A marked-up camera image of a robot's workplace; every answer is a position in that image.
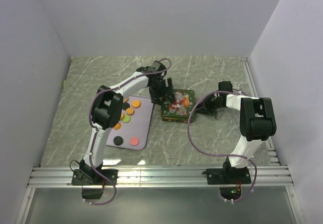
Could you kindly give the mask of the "gold tin lid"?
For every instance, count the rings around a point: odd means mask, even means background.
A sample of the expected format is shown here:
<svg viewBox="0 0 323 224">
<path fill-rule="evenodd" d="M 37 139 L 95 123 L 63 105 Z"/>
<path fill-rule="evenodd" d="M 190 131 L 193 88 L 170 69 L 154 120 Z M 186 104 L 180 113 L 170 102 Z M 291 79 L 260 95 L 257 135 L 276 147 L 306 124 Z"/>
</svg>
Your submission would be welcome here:
<svg viewBox="0 0 323 224">
<path fill-rule="evenodd" d="M 161 114 L 190 114 L 195 105 L 195 92 L 193 90 L 174 89 L 175 100 L 166 99 L 161 104 Z"/>
</svg>

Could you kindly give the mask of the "green cookie tin box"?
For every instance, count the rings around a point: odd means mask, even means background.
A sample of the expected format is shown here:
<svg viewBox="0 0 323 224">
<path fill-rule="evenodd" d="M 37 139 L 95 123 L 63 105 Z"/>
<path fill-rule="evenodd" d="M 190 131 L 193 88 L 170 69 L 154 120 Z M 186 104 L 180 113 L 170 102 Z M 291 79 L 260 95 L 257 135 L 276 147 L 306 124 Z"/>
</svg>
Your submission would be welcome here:
<svg viewBox="0 0 323 224">
<path fill-rule="evenodd" d="M 189 114 L 177 115 L 177 114 L 161 114 L 161 120 L 165 122 L 176 122 L 176 123 L 188 123 Z"/>
</svg>

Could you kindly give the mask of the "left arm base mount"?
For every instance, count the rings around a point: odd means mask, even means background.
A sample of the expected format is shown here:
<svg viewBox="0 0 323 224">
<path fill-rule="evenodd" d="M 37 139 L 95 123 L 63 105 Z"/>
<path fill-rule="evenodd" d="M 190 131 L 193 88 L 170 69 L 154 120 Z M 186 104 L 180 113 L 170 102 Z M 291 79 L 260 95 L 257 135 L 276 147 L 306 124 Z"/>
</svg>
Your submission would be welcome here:
<svg viewBox="0 0 323 224">
<path fill-rule="evenodd" d="M 71 185 L 82 188 L 81 194 L 85 200 L 99 200 L 103 196 L 105 186 L 112 186 L 117 183 L 117 170 L 98 170 L 98 174 L 93 169 L 74 170 Z"/>
</svg>

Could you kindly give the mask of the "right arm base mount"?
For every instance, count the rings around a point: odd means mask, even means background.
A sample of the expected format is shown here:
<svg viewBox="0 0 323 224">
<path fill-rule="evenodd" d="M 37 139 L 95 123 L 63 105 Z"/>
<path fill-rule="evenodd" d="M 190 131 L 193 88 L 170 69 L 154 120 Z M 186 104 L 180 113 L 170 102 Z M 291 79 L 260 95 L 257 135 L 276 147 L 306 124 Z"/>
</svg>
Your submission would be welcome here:
<svg viewBox="0 0 323 224">
<path fill-rule="evenodd" d="M 242 197 L 242 185 L 251 184 L 248 168 L 206 169 L 208 185 L 219 185 L 220 195 L 224 200 L 234 202 Z"/>
</svg>

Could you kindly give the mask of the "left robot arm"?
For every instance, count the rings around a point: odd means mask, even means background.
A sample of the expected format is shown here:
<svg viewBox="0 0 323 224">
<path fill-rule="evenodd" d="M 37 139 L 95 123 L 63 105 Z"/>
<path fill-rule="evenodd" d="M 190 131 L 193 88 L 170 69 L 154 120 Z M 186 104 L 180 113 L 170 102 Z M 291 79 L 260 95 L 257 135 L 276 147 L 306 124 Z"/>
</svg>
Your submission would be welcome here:
<svg viewBox="0 0 323 224">
<path fill-rule="evenodd" d="M 92 128 L 91 138 L 85 156 L 79 163 L 83 178 L 91 185 L 97 184 L 103 174 L 103 147 L 112 128 L 118 123 L 122 113 L 124 99 L 137 91 L 148 88 L 153 104 L 161 105 L 166 99 L 175 99 L 172 79 L 164 77 L 172 62 L 163 58 L 154 61 L 151 66 L 138 68 L 130 77 L 122 82 L 98 88 L 90 105 L 88 120 Z"/>
</svg>

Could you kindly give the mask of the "black sandwich cookie bottom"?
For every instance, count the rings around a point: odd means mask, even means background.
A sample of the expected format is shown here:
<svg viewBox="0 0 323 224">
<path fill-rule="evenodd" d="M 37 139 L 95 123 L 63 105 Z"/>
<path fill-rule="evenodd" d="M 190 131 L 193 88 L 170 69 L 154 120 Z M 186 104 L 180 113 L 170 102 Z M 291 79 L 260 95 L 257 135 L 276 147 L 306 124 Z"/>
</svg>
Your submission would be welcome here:
<svg viewBox="0 0 323 224">
<path fill-rule="evenodd" d="M 123 144 L 123 138 L 121 136 L 116 136 L 114 137 L 113 139 L 113 143 L 116 145 L 116 146 L 119 146 L 121 144 Z"/>
</svg>

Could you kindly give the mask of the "round tan biscuit top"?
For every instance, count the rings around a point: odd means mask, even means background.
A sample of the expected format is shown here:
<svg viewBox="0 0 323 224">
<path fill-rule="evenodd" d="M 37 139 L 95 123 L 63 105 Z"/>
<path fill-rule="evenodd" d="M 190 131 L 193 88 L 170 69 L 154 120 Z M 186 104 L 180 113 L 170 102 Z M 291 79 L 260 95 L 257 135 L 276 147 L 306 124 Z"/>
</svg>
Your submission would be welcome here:
<svg viewBox="0 0 323 224">
<path fill-rule="evenodd" d="M 134 101 L 132 101 L 132 106 L 134 108 L 139 108 L 141 106 L 140 100 L 134 100 Z"/>
</svg>

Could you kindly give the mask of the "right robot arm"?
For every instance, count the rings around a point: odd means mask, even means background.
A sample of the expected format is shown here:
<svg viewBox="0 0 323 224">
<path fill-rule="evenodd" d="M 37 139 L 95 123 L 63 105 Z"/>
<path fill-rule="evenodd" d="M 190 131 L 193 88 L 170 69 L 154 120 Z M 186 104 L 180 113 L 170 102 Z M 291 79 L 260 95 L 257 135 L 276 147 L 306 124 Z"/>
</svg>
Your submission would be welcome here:
<svg viewBox="0 0 323 224">
<path fill-rule="evenodd" d="M 219 108 L 234 109 L 240 114 L 241 136 L 233 152 L 226 157 L 222 171 L 224 181 L 234 183 L 240 177 L 238 169 L 247 167 L 256 149 L 276 133 L 275 113 L 270 98 L 239 93 L 230 81 L 218 83 L 218 91 L 199 101 L 196 112 L 216 116 Z"/>
</svg>

